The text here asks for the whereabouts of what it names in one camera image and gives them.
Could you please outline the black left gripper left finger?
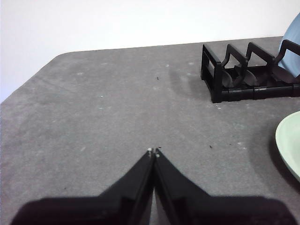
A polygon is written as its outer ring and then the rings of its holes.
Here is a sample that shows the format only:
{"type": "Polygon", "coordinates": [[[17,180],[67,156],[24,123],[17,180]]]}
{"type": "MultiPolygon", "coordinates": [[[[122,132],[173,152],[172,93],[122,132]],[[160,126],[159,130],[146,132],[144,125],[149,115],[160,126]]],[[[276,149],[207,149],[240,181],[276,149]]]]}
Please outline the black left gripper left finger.
{"type": "Polygon", "coordinates": [[[13,225],[147,225],[153,197],[153,149],[99,196],[43,198],[24,204],[13,225]]]}

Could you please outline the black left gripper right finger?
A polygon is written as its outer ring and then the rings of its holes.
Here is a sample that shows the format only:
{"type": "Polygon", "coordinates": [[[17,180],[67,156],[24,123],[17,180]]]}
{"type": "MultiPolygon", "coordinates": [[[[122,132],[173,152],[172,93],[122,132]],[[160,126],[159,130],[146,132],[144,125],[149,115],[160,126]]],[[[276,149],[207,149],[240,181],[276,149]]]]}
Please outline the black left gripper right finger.
{"type": "Polygon", "coordinates": [[[211,196],[156,149],[158,213],[171,225],[295,225],[286,205],[263,196],[211,196]]]}

